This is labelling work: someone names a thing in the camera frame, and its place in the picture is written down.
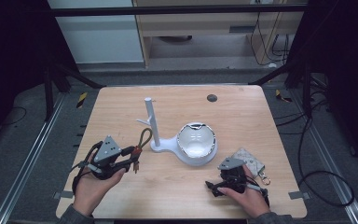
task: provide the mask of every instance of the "person's left hand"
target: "person's left hand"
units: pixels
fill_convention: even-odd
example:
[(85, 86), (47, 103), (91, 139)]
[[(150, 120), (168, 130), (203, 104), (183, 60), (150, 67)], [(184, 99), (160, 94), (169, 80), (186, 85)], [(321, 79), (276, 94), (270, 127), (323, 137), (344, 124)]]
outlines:
[(76, 187), (76, 195), (73, 207), (82, 215), (89, 217), (94, 209), (100, 204), (103, 196), (108, 190), (116, 185), (121, 177), (126, 173), (126, 169), (122, 168), (112, 177), (100, 180), (92, 173), (83, 175)]

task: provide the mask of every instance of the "hand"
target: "hand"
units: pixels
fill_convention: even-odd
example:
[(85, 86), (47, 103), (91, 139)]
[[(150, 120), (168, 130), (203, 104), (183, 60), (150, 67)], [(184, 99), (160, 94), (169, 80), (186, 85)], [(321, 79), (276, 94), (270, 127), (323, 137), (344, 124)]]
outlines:
[[(251, 171), (245, 164), (242, 167), (246, 175), (252, 176)], [(261, 192), (255, 189), (246, 188), (245, 192), (242, 194), (229, 188), (218, 188), (218, 190), (239, 203), (246, 214), (252, 218), (259, 217), (270, 212), (269, 206), (266, 201), (264, 201)]]
[(103, 196), (114, 185), (120, 182), (121, 177), (126, 173), (126, 169), (122, 168), (112, 177), (100, 180), (93, 174), (83, 175), (76, 187), (76, 195), (73, 207), (82, 215), (89, 217), (94, 209), (100, 204)]

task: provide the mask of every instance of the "black curtain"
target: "black curtain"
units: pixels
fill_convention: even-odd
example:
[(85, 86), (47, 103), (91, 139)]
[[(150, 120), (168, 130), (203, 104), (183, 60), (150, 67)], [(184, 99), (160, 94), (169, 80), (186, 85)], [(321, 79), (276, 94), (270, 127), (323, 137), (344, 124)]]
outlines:
[(26, 13), (33, 9), (50, 7), (48, 1), (0, 0), (0, 125), (16, 95), (42, 84), (51, 63), (78, 72), (55, 18)]
[(327, 7), (304, 14), (288, 62), (296, 57), (301, 60), (290, 70), (286, 82), (295, 86), (301, 81), (305, 59), (311, 72), (327, 76), (329, 103), (358, 155), (358, 1), (310, 4)]

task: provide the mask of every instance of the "cabinet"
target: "cabinet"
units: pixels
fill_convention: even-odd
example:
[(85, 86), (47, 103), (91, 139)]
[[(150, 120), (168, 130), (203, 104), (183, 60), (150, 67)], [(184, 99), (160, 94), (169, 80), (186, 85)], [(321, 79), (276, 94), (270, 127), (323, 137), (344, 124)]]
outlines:
[[(48, 3), (51, 8), (132, 7), (131, 0)], [(133, 15), (58, 17), (57, 22), (80, 69), (106, 67), (109, 63), (144, 63)]]
[[(251, 0), (132, 0), (132, 2), (135, 7), (251, 4)], [(305, 2), (305, 0), (272, 1), (273, 4)], [(136, 20), (146, 65), (148, 65), (153, 36), (230, 35), (237, 34), (238, 30), (248, 36), (253, 34), (250, 42), (255, 50), (255, 57), (260, 63), (265, 63), (268, 61), (266, 52), (271, 48), (275, 35), (295, 34), (302, 14), (302, 12), (254, 12), (138, 15)]]

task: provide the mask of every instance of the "white bowl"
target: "white bowl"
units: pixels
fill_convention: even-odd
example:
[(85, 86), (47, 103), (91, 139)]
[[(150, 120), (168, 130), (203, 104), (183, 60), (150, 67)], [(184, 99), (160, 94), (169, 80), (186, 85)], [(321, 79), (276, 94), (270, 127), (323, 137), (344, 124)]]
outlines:
[(217, 145), (213, 130), (201, 122), (185, 125), (177, 134), (177, 144), (187, 164), (202, 165), (213, 159)]

